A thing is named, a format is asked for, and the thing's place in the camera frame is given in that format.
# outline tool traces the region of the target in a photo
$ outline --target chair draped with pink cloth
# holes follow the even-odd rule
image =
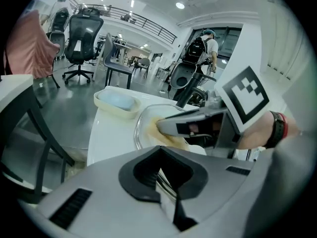
[[[18,19],[8,38],[4,56],[6,74],[52,76],[59,88],[53,77],[53,61],[58,51],[59,45],[49,41],[40,26],[39,12],[34,10]]]

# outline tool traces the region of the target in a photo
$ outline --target red bracelet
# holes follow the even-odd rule
[[[284,131],[283,131],[283,138],[287,137],[287,132],[288,132],[288,123],[287,123],[287,119],[286,116],[282,113],[279,113],[281,115],[281,117],[283,118],[284,121]]]

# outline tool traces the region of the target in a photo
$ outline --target blue cap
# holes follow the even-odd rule
[[[216,37],[216,33],[212,29],[206,29],[203,31],[203,35],[206,34],[213,34],[214,37]]]

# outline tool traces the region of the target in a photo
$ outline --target balcony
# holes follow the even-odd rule
[[[79,6],[83,6],[81,4],[76,6],[76,9],[74,11],[74,14],[78,13]],[[130,13],[127,10],[123,10],[120,8],[116,7],[111,7],[105,9],[104,6],[99,5],[99,4],[86,4],[87,7],[93,7],[96,8],[100,11],[100,15],[104,17],[110,17],[110,18],[115,18],[119,20],[123,20],[125,22],[129,22],[131,24],[134,24],[135,26],[141,27],[157,36],[159,36],[161,39],[164,41],[173,44],[175,39],[177,38],[174,34],[169,32],[167,29],[164,27],[161,27],[160,25],[156,24],[155,22],[142,17],[138,14],[135,13]]]

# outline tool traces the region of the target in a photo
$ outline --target black pole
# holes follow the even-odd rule
[[[179,101],[176,103],[176,105],[180,108],[185,107],[189,99],[193,95],[193,88],[197,87],[201,80],[203,79],[204,75],[200,73],[193,73],[193,76],[191,80],[189,81],[188,85],[186,86],[184,92],[181,94],[181,97],[179,98]]]

